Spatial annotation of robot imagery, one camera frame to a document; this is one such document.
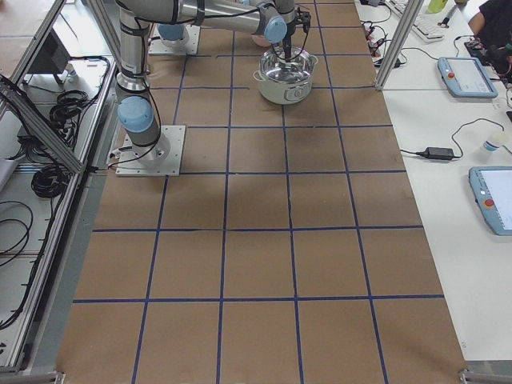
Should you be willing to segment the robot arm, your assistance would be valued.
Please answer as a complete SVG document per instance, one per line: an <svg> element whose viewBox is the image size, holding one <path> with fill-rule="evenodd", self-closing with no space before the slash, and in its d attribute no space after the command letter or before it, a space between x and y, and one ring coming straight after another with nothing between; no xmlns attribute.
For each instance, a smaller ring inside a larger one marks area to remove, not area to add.
<svg viewBox="0 0 512 384"><path fill-rule="evenodd" d="M185 44L189 34L183 24L158 24L157 31L165 44Z"/></svg>
<svg viewBox="0 0 512 384"><path fill-rule="evenodd" d="M170 151L146 80L149 34L153 24L172 31L212 26L261 35L291 58L298 26L310 29L310 13L293 1L119 1L121 69L117 76L118 120L132 142L136 160L163 160Z"/></svg>

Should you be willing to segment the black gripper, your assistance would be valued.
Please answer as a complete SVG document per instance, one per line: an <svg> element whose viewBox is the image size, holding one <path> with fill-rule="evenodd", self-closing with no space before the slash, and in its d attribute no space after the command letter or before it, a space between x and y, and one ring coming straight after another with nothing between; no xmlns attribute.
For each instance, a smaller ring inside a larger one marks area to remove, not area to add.
<svg viewBox="0 0 512 384"><path fill-rule="evenodd" d="M286 35L282 40L283 58L285 61L289 61L292 58L292 36L296 31L295 27L288 27Z"/></svg>

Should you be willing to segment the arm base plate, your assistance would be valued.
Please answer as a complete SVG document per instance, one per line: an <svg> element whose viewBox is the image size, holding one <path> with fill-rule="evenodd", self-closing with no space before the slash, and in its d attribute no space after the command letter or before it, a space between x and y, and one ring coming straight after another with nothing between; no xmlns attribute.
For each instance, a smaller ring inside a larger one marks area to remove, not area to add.
<svg viewBox="0 0 512 384"><path fill-rule="evenodd" d="M156 147L142 156L147 149L133 146L125 134L123 147L129 149L120 152L115 174L118 177L179 176L185 135L185 126L163 126Z"/></svg>
<svg viewBox="0 0 512 384"><path fill-rule="evenodd" d="M157 24L150 39L149 55L184 56L196 55L200 27L190 24Z"/></svg>

